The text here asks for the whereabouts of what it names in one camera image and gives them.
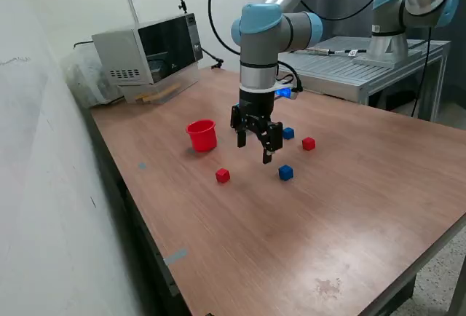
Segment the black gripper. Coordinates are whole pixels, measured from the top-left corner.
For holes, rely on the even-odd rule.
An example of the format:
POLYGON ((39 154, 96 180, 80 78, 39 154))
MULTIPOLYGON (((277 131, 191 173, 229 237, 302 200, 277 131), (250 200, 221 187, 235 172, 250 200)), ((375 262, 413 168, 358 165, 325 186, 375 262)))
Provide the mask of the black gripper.
POLYGON ((263 146, 262 162, 268 164, 272 155, 283 147, 283 124, 273 122, 274 92, 246 92, 240 90, 240 104, 232 106, 230 126, 237 134, 237 147, 246 145, 246 131, 251 119, 256 121, 252 131, 263 146))

